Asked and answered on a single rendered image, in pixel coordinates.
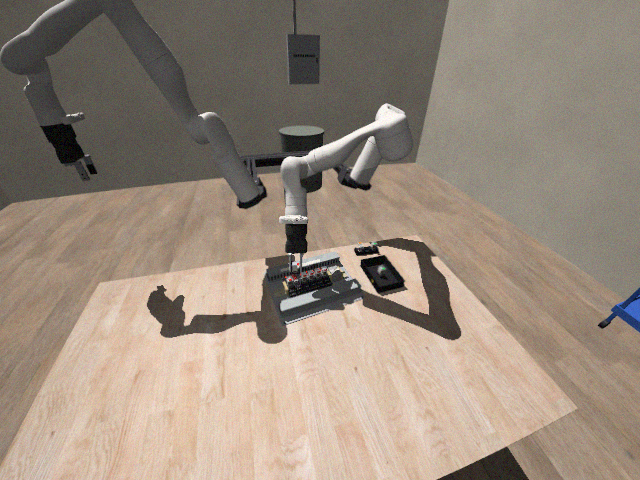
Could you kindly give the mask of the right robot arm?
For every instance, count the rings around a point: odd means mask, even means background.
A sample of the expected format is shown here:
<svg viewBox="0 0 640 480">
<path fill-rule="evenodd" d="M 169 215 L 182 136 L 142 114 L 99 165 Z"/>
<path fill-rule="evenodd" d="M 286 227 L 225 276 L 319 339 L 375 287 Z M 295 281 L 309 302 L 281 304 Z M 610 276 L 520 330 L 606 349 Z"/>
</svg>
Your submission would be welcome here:
<svg viewBox="0 0 640 480">
<path fill-rule="evenodd" d="M 60 104 L 45 57 L 60 51 L 103 13 L 118 29 L 190 137 L 199 144 L 210 142 L 214 149 L 211 159 L 240 202 L 254 199 L 260 189 L 236 151 L 225 124 L 213 112 L 199 114 L 190 100 L 181 66 L 132 0 L 65 0 L 47 10 L 28 30 L 2 47 L 0 59 L 4 67 L 27 77 L 24 93 L 31 107 Z"/>
</svg>

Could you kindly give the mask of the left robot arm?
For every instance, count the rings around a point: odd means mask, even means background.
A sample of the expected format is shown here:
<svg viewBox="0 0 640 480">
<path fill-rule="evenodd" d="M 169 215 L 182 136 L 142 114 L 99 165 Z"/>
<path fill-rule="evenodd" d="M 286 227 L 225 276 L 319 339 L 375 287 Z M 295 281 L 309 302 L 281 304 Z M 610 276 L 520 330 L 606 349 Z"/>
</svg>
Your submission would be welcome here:
<svg viewBox="0 0 640 480">
<path fill-rule="evenodd" d="M 377 112 L 376 120 L 378 121 L 340 140 L 312 150 L 307 156 L 284 159 L 281 176 L 286 192 L 286 205 L 307 205 L 307 191 L 301 186 L 300 179 L 338 167 L 367 138 L 369 139 L 350 175 L 361 184 L 368 185 L 382 158 L 386 161 L 398 161 L 408 156 L 413 149 L 413 140 L 405 112 L 384 104 Z"/>
</svg>

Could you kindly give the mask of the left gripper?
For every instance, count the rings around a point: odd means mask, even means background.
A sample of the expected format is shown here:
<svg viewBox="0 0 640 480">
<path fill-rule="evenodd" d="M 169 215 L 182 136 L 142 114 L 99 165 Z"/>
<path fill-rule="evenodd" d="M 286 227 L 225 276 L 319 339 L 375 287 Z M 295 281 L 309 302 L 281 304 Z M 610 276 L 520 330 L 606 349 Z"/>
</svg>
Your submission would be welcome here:
<svg viewBox="0 0 640 480">
<path fill-rule="evenodd" d="M 285 224 L 285 252 L 289 257 L 289 272 L 292 272 L 292 253 L 300 253 L 299 272 L 302 272 L 302 257 L 307 253 L 307 205 L 286 205 L 285 216 L 279 218 L 279 223 Z"/>
</svg>

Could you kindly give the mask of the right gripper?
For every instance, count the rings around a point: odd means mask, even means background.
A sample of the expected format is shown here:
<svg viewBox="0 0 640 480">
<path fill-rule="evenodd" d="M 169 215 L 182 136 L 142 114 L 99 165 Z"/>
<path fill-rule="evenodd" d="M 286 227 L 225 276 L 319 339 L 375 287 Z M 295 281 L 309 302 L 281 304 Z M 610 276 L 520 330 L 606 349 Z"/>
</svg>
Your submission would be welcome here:
<svg viewBox="0 0 640 480">
<path fill-rule="evenodd" d="M 61 104 L 50 107 L 33 108 L 33 111 L 45 136 L 54 146 L 61 164 L 65 166 L 74 165 L 82 181 L 88 181 L 90 178 L 81 161 L 77 161 L 80 158 L 84 159 L 90 174 L 98 173 L 90 158 L 91 156 L 84 155 L 82 148 L 77 143 L 77 136 L 71 125 L 72 123 L 84 120 L 85 117 L 83 113 L 66 115 Z"/>
</svg>

